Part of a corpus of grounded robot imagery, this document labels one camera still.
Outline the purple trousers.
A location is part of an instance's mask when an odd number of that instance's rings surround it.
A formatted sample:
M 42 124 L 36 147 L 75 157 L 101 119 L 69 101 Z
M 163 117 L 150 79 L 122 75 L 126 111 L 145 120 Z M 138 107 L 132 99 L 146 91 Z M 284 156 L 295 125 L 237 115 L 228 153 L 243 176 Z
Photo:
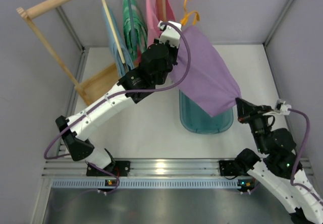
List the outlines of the purple trousers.
M 206 35 L 196 26 L 183 34 L 191 53 L 191 64 L 179 89 L 211 117 L 232 108 L 241 97 L 238 83 Z

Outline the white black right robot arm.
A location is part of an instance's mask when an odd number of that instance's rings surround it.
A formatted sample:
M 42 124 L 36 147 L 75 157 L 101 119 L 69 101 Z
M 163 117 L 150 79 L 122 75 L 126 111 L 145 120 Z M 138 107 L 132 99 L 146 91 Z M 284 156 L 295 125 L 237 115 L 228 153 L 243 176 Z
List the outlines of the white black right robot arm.
M 286 128 L 272 129 L 269 118 L 288 116 L 292 107 L 279 99 L 275 108 L 254 105 L 236 98 L 238 121 L 250 126 L 260 158 L 251 149 L 244 149 L 234 160 L 242 174 L 254 177 L 288 212 L 293 223 L 322 223 L 322 198 L 310 183 L 294 153 L 296 143 Z

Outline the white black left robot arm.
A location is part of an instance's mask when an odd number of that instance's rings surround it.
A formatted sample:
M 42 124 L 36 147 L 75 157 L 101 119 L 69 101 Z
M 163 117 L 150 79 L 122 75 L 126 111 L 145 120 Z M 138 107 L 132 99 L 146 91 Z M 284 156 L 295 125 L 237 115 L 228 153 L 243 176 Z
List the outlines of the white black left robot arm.
M 100 150 L 89 136 L 122 110 L 148 97 L 157 85 L 163 85 L 177 64 L 179 48 L 158 39 L 141 55 L 139 65 L 128 71 L 102 97 L 83 111 L 68 118 L 56 119 L 62 140 L 73 161 L 85 160 L 100 169 L 110 171 L 115 161 L 107 150 Z

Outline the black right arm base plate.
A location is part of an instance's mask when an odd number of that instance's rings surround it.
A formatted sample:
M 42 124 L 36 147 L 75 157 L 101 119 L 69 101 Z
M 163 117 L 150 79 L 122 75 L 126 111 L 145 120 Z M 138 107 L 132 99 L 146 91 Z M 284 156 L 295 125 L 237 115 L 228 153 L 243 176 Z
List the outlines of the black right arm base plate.
M 248 162 L 243 160 L 220 160 L 220 175 L 228 180 L 233 180 L 240 176 L 248 176 L 248 171 L 253 169 L 256 164 L 254 162 Z

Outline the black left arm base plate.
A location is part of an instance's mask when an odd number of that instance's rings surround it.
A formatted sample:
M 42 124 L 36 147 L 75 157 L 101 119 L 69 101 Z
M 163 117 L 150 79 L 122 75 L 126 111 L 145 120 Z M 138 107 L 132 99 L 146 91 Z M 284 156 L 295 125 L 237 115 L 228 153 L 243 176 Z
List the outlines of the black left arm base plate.
M 118 177 L 127 177 L 128 173 L 130 172 L 130 161 L 126 160 L 117 160 L 116 164 L 113 169 L 105 168 L 105 171 L 108 171 L 112 173 L 113 175 L 116 175 Z M 88 177 L 103 177 L 107 176 L 104 172 L 97 170 L 96 168 L 87 165 L 86 175 Z

